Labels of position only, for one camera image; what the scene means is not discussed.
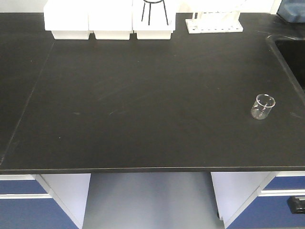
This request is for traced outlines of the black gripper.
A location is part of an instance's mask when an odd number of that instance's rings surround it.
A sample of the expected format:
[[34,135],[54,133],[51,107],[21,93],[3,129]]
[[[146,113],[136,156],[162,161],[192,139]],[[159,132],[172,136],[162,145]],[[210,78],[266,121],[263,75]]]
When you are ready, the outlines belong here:
[[305,213],[305,197],[291,196],[287,200],[287,204],[292,214]]

